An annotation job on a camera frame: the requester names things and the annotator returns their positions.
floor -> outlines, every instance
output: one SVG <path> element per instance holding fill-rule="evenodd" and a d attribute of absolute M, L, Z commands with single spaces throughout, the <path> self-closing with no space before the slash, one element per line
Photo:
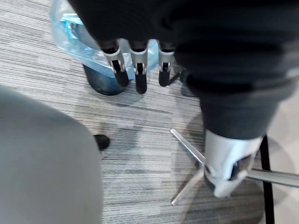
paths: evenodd
<path fill-rule="evenodd" d="M 55 46 L 48 17 L 51 2 L 0 0 L 0 84 L 111 138 L 102 161 L 103 223 L 260 223 L 263 190 L 252 180 L 224 199 L 214 198 L 202 182 L 171 206 L 196 166 L 169 130 L 177 129 L 202 150 L 199 100 L 179 80 L 160 87 L 157 70 L 149 74 L 144 95 L 136 93 L 134 82 L 117 96 L 98 94 L 88 85 L 82 65 Z"/>

metal chair leg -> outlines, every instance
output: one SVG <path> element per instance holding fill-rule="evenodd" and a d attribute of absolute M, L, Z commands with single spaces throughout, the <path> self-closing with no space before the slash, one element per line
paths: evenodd
<path fill-rule="evenodd" d="M 178 193 L 178 195 L 171 202 L 172 205 L 176 205 L 177 202 L 181 200 L 183 197 L 185 197 L 190 191 L 190 189 L 193 188 L 197 184 L 197 182 L 200 181 L 204 176 L 204 166 L 206 158 L 175 129 L 171 129 L 170 132 L 183 144 L 183 146 L 186 149 L 188 149 L 188 151 L 196 158 L 196 160 L 202 164 L 201 169 L 197 171 L 197 173 L 192 177 L 192 179 L 186 184 L 186 186 Z M 252 169 L 248 171 L 247 177 L 260 181 L 277 183 L 285 186 L 299 188 L 298 174 Z"/>
<path fill-rule="evenodd" d="M 191 180 L 184 186 L 184 188 L 178 193 L 178 195 L 172 200 L 171 204 L 176 205 L 178 201 L 184 198 L 190 190 L 203 178 L 204 168 L 201 167 L 196 174 L 191 178 Z"/>

